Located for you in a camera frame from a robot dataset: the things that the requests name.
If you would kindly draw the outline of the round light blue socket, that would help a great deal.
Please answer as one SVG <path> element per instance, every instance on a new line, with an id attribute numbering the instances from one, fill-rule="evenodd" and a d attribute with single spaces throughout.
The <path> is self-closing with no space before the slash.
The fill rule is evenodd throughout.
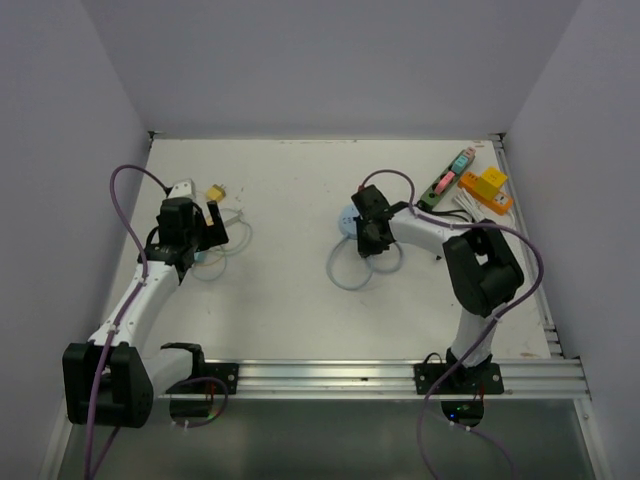
<path id="1" fill-rule="evenodd" d="M 350 240 L 357 239 L 356 219 L 359 216 L 357 208 L 353 204 L 345 206 L 338 218 L 338 229 L 341 235 Z"/>

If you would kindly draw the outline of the white charger plug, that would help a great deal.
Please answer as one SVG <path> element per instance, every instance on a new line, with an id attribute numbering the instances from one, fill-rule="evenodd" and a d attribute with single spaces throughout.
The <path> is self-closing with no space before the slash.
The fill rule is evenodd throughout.
<path id="1" fill-rule="evenodd" d="M 224 209 L 222 211 L 222 219 L 225 227 L 230 227 L 236 223 L 244 222 L 243 212 L 234 209 Z"/>

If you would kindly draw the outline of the yellow two-port adapter plug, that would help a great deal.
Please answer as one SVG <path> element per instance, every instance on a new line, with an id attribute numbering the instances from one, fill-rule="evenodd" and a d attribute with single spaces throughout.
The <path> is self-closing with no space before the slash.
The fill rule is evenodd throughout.
<path id="1" fill-rule="evenodd" d="M 215 201 L 220 203 L 227 196 L 226 189 L 223 185 L 214 184 L 211 185 L 205 192 L 205 198 L 207 201 Z"/>

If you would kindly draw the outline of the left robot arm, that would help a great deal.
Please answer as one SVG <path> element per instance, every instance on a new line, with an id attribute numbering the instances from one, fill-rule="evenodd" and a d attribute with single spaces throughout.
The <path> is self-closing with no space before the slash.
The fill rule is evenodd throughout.
<path id="1" fill-rule="evenodd" d="M 169 342 L 149 359 L 142 358 L 140 349 L 197 254 L 228 241 L 217 202 L 201 208 L 185 196 L 162 201 L 115 310 L 86 342 L 72 343 L 63 353 L 67 416 L 72 423 L 140 428 L 154 400 L 173 388 L 193 393 L 212 383 L 216 391 L 226 391 L 223 382 L 208 373 L 198 344 Z"/>

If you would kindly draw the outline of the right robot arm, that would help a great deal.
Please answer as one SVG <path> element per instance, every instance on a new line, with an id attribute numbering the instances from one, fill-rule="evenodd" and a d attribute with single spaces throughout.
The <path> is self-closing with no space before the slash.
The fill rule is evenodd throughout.
<path id="1" fill-rule="evenodd" d="M 406 202 L 390 204 L 373 185 L 352 196 L 358 253 L 367 259 L 406 244 L 446 262 L 454 295 L 461 306 L 456 337 L 446 353 L 445 379 L 451 389 L 468 392 L 491 363 L 493 327 L 498 309 L 524 284 L 524 273 L 496 225 L 447 225 L 421 217 Z"/>

